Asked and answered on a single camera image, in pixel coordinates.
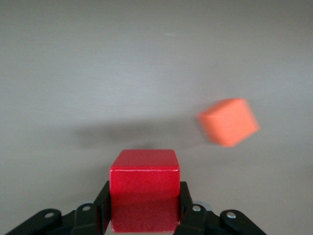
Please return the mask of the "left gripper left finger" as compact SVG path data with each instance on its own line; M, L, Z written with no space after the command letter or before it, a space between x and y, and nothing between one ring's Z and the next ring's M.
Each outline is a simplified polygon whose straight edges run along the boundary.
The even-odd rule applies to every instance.
M93 203L85 203L63 215L44 209L14 229L9 235L104 235L111 219L110 184L106 181Z

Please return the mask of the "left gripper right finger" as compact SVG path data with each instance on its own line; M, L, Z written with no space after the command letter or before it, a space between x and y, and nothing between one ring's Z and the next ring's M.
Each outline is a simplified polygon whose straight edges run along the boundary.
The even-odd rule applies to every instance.
M175 235L265 235L238 210L225 210L219 216L194 203L186 182L180 182L179 224Z

